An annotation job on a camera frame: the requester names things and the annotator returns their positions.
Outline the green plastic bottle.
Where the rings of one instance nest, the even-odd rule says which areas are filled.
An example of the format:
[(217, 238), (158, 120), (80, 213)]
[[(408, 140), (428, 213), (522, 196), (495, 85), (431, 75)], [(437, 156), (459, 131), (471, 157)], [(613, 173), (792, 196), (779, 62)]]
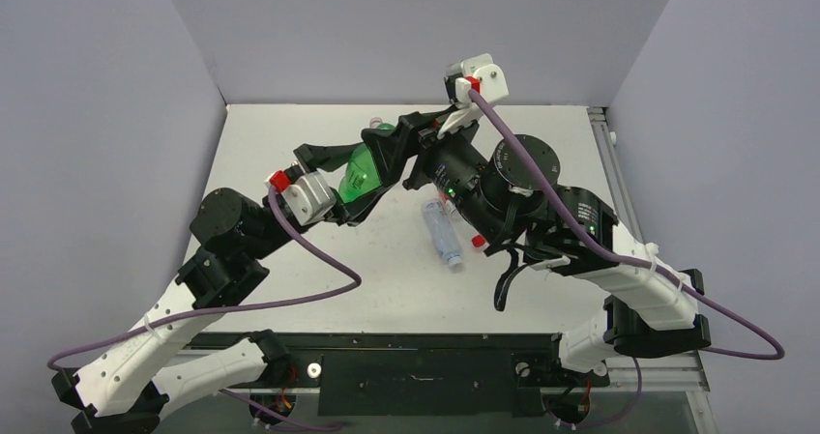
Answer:
[(365, 143), (351, 154), (337, 192), (342, 203), (354, 200), (383, 187), (372, 152)]

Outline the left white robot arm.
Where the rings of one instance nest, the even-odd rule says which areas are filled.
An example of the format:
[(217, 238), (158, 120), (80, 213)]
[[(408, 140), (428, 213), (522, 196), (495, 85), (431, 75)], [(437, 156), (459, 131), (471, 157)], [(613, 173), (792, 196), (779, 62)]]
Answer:
[(190, 231), (199, 246), (161, 297), (127, 333), (95, 344), (99, 356), (80, 368), (49, 360), (59, 399), (77, 411), (76, 433), (150, 433), (181, 407), (235, 385), (291, 381), (290, 354), (270, 330), (241, 335), (224, 350), (192, 362), (172, 359), (228, 313), (249, 310), (248, 295), (268, 276), (262, 260), (290, 242), (302, 243), (315, 224), (356, 225), (397, 181), (402, 160), (372, 152), (372, 188), (344, 197), (324, 174), (351, 166), (367, 145), (311, 146), (268, 180), (254, 201), (232, 188), (202, 200)]

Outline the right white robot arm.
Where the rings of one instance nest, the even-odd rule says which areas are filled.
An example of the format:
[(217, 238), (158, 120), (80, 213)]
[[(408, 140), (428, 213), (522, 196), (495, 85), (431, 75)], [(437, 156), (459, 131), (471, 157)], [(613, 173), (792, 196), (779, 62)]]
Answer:
[(450, 117), (447, 110), (415, 112), (392, 128), (364, 130), (362, 139), (384, 186), (434, 185), (487, 237), (487, 255), (510, 255), (495, 286), (497, 310), (506, 308), (519, 273), (537, 266), (606, 293), (601, 309), (561, 332), (546, 355), (553, 380), (568, 383), (613, 356), (654, 359), (710, 346), (694, 298), (698, 272), (663, 264), (593, 192), (560, 185), (561, 163), (544, 141), (508, 132), (484, 156), (473, 145), (478, 122), (445, 131)]

